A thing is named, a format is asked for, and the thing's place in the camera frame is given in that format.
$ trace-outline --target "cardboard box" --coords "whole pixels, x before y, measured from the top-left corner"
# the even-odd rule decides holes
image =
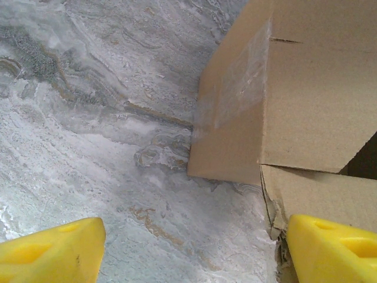
[[[203,71],[188,173],[337,173],[377,130],[377,2],[250,1]]]
[[[262,180],[282,282],[290,215],[377,232],[376,35],[376,1],[250,1],[201,75],[188,174]]]

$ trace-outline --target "torn cardboard edge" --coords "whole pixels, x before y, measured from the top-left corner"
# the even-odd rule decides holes
[[[286,243],[289,217],[306,214],[377,232],[377,181],[331,173],[261,165],[267,231],[277,240],[277,277],[297,282]]]

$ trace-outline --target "gray marble surface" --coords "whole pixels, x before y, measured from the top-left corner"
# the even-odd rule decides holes
[[[103,218],[99,283],[274,282],[260,188],[188,177],[246,0],[0,0],[0,241]]]

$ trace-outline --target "cardboard flap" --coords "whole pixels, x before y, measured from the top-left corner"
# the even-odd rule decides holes
[[[269,50],[261,163],[339,172],[377,130],[377,53]]]
[[[306,214],[377,233],[377,181],[262,165],[263,191],[275,229]]]

